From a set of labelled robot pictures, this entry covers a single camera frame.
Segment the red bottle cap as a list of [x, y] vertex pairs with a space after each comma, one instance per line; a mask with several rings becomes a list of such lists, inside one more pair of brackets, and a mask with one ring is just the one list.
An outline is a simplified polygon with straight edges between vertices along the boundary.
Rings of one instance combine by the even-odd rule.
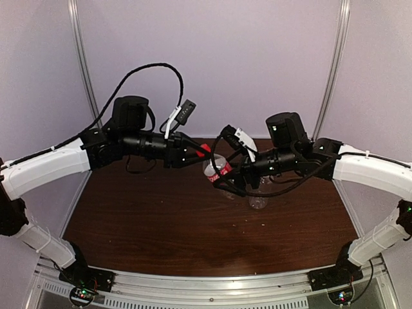
[[197, 151], [196, 154], [200, 157], [206, 157], [206, 156], [210, 156], [211, 153], [211, 148], [209, 147], [208, 144], [202, 144], [201, 146], [201, 151]]

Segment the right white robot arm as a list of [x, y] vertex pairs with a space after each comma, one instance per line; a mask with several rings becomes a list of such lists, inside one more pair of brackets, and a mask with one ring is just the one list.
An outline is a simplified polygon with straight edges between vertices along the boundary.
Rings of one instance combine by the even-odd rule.
[[364, 236], [343, 246], [330, 279], [345, 283], [368, 260], [400, 240], [411, 239], [411, 164], [361, 151], [329, 138], [308, 138], [296, 112], [278, 113], [266, 120], [273, 149], [258, 152], [254, 141], [241, 129], [227, 125], [219, 138], [224, 138], [242, 154], [241, 162], [226, 174], [217, 167], [213, 186], [238, 196], [257, 197], [254, 190], [264, 176], [278, 176], [288, 171], [300, 179], [286, 189], [267, 193], [276, 197], [286, 194], [312, 177], [329, 181], [346, 181], [385, 191], [400, 198], [395, 210]]

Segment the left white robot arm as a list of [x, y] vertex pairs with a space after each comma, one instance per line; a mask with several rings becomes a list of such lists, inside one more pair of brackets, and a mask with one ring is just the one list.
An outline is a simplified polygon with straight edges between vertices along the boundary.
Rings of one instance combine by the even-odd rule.
[[71, 142], [51, 147], [27, 159], [1, 164], [1, 235], [20, 239], [60, 268], [79, 286], [88, 285], [92, 271], [72, 244], [56, 238], [29, 220], [23, 195], [71, 174], [94, 171], [124, 157], [141, 156], [161, 160], [165, 168], [182, 168], [206, 161], [210, 154], [181, 132], [146, 130], [146, 119], [154, 119], [148, 99], [117, 98], [112, 116], [103, 128], [87, 129]]

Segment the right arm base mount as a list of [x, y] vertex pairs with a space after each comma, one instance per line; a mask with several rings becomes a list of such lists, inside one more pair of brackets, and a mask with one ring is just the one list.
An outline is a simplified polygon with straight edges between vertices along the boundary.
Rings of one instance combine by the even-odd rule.
[[334, 266], [308, 273], [312, 291], [327, 289], [329, 300], [337, 306], [347, 306], [353, 301], [353, 283], [364, 277], [361, 267], [348, 260], [350, 245], [351, 242], [342, 247]]

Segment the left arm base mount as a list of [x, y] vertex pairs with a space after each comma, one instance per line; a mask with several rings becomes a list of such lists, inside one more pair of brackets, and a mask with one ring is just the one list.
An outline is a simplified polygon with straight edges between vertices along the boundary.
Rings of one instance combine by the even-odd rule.
[[61, 268], [53, 263], [59, 271], [59, 279], [73, 286], [69, 292], [69, 300], [77, 308], [89, 306], [98, 296], [98, 292], [110, 292], [112, 290], [115, 273], [90, 267], [81, 249], [70, 242], [74, 249], [75, 261], [66, 268]]

